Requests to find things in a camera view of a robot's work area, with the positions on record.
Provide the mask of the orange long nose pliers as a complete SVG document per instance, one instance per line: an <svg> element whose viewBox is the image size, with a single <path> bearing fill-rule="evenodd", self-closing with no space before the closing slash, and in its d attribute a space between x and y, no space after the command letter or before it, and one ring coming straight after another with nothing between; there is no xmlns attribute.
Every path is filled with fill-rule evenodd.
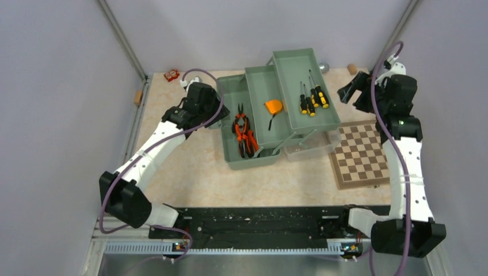
<svg viewBox="0 0 488 276"><path fill-rule="evenodd" d="M232 124L232 133L236 135L239 142L247 138L247 132L250 124L247 115L243 111L243 104L239 103L238 113L236 114Z"/></svg>

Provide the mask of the green plastic toolbox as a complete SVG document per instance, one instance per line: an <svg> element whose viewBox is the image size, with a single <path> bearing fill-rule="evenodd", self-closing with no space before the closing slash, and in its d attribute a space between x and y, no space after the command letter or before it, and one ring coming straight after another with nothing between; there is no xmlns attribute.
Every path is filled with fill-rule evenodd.
<svg viewBox="0 0 488 276"><path fill-rule="evenodd" d="M219 123L223 155L233 170L326 155L341 138L331 102L311 48L275 51L264 66L220 77L230 115Z"/></svg>

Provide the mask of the orange diagonal cutting pliers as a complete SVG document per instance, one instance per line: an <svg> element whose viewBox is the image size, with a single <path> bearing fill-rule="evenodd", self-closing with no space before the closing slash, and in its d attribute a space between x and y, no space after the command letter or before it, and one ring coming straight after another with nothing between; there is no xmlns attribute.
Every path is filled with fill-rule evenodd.
<svg viewBox="0 0 488 276"><path fill-rule="evenodd" d="M248 157L252 158L254 154L258 151L259 147L257 141L254 137L254 132L249 129L245 134L245 151Z"/></svg>

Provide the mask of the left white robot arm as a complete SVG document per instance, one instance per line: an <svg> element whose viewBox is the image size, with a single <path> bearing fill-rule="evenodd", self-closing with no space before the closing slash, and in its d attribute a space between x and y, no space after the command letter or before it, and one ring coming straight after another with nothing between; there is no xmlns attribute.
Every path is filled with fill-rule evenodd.
<svg viewBox="0 0 488 276"><path fill-rule="evenodd" d="M208 128L229 114L212 86L196 80L185 86L185 90L186 97L164 113L136 154L115 172L106 171L99 178L102 211L125 226L160 225L173 238L184 232L185 223L178 218L178 211L150 202L144 191L164 160L192 132Z"/></svg>

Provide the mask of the red black long nose pliers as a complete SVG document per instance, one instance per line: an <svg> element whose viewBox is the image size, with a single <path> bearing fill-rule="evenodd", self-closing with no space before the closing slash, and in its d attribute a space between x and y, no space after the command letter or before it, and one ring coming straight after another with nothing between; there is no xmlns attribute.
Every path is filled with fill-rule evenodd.
<svg viewBox="0 0 488 276"><path fill-rule="evenodd" d="M246 140L242 137L238 138L238 150L241 158L245 158L246 155Z"/></svg>

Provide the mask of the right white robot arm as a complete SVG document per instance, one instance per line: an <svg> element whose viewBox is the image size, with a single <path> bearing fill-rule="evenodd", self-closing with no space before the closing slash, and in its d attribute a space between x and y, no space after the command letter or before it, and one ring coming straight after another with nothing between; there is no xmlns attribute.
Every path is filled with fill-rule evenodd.
<svg viewBox="0 0 488 276"><path fill-rule="evenodd" d="M417 81L401 74L376 81L361 71L339 89L341 102L348 103L357 90L361 95L354 107L378 113L375 127L386 154L391 205L388 215L348 205L337 221L338 231L345 237L360 231L379 253L403 255L407 247L410 257L423 258L446 238L447 231L444 224L435 222L426 199L420 158L422 128L420 120L410 113Z"/></svg>

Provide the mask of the orange tape measure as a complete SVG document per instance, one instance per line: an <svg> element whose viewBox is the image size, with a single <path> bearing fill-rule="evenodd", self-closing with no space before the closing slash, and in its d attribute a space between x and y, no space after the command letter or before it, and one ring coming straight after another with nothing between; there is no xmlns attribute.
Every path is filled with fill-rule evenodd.
<svg viewBox="0 0 488 276"><path fill-rule="evenodd" d="M271 99L269 101L266 101L264 105L272 116L268 125L268 131L270 131L273 119L283 110L283 103L278 99Z"/></svg>

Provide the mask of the black yellow screwdriver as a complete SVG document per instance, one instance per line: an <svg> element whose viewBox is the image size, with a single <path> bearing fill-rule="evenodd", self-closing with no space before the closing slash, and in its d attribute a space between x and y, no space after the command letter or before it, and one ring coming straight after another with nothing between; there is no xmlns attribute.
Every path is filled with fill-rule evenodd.
<svg viewBox="0 0 488 276"><path fill-rule="evenodd" d="M302 84L302 86L303 86L303 91L306 99L307 113L310 117L314 117L316 115L316 111L315 111L315 101L313 99L312 93L307 90L305 84Z"/></svg>
<svg viewBox="0 0 488 276"><path fill-rule="evenodd" d="M309 80L312 86L311 92L313 97L313 102L315 107L322 107L323 109L327 109L329 107L329 100L321 88L321 86L315 81L313 72L309 69Z"/></svg>
<svg viewBox="0 0 488 276"><path fill-rule="evenodd" d="M307 114L307 101L305 93L303 92L303 82L300 82L300 112Z"/></svg>

